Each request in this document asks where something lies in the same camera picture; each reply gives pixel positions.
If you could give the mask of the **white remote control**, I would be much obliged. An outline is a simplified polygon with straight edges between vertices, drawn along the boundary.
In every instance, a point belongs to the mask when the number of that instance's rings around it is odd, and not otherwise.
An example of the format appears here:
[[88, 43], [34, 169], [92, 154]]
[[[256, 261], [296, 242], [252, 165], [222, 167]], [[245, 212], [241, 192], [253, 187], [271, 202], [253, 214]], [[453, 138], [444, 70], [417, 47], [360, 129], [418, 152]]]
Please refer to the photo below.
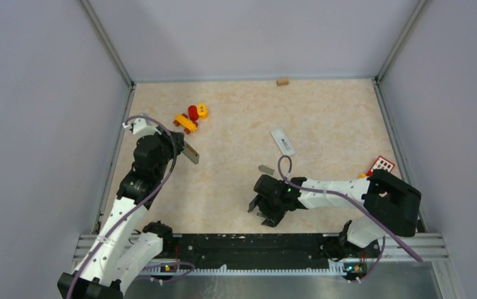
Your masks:
[[271, 131], [271, 136], [283, 155], [294, 156], [296, 150], [282, 128]]

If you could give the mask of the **small grey battery lid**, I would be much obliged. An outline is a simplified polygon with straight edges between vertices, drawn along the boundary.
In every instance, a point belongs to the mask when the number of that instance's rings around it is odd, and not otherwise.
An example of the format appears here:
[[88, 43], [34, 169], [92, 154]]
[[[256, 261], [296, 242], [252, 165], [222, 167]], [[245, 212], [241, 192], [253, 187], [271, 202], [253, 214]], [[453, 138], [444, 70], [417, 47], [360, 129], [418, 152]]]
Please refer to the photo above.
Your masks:
[[270, 175], [270, 176], [272, 176], [272, 175], [274, 174], [274, 172], [275, 172], [274, 169], [270, 168], [269, 166], [263, 165], [263, 164], [261, 164], [261, 165], [258, 166], [258, 170], [259, 170], [260, 172], [262, 172], [262, 173], [264, 173], [264, 174], [268, 174], [268, 175]]

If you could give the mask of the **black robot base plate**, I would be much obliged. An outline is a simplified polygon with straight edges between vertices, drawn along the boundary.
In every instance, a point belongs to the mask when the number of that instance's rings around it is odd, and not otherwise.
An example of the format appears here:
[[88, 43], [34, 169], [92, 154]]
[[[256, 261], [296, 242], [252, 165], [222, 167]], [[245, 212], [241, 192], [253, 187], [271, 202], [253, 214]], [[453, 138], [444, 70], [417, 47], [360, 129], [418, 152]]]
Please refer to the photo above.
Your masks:
[[327, 270], [336, 262], [378, 256], [375, 240], [361, 249], [337, 234], [175, 234], [157, 260], [190, 262], [198, 270]]

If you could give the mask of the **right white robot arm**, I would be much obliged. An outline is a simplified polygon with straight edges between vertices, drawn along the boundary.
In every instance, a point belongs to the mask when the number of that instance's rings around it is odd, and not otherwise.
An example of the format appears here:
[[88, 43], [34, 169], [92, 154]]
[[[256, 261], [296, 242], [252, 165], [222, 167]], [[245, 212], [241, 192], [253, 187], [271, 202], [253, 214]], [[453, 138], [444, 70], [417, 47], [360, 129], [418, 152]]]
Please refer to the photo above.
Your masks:
[[268, 174], [253, 187], [248, 210], [258, 209], [263, 225], [277, 226], [287, 212], [323, 207], [355, 208], [363, 216], [346, 223], [339, 236], [341, 252], [355, 257], [385, 236], [413, 237], [417, 232], [421, 193], [385, 170], [350, 181], [318, 181], [295, 177], [278, 180]]

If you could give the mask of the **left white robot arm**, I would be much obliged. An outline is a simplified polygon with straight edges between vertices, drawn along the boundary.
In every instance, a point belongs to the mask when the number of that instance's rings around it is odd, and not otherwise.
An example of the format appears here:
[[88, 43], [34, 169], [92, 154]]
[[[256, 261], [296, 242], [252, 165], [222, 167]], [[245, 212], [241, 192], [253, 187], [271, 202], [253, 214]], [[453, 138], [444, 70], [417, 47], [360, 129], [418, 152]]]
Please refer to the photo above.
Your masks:
[[151, 259], [173, 252], [174, 241], [166, 236], [171, 228], [160, 222], [152, 222], [129, 249], [126, 246], [184, 147], [180, 132], [154, 133], [137, 140], [134, 161], [119, 185], [106, 223], [82, 261], [57, 282], [62, 298], [123, 298]]

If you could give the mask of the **grey remote battery cover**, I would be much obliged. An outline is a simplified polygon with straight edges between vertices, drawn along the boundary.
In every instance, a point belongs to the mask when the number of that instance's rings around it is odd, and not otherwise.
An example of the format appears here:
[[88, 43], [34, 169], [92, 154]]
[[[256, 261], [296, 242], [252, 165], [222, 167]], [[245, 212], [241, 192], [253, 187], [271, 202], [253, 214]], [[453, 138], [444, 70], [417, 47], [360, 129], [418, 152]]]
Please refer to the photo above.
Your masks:
[[186, 156], [193, 164], [198, 164], [200, 161], [199, 153], [187, 141], [183, 143], [183, 150], [181, 153]]

